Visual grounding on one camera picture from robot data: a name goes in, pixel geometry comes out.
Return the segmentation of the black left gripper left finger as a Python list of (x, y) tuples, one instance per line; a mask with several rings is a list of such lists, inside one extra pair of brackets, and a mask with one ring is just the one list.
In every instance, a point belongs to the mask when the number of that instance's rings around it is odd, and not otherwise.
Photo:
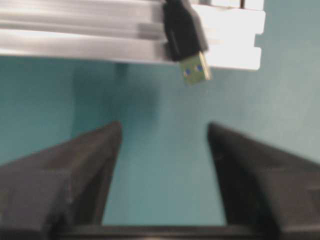
[(0, 237), (48, 240), (61, 227), (100, 225), (122, 125), (111, 122), (0, 167)]

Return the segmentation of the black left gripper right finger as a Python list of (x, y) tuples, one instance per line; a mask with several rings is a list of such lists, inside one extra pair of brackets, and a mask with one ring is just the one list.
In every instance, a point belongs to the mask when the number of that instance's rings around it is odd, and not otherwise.
[(226, 220), (271, 240), (320, 237), (320, 165), (217, 123), (207, 128)]

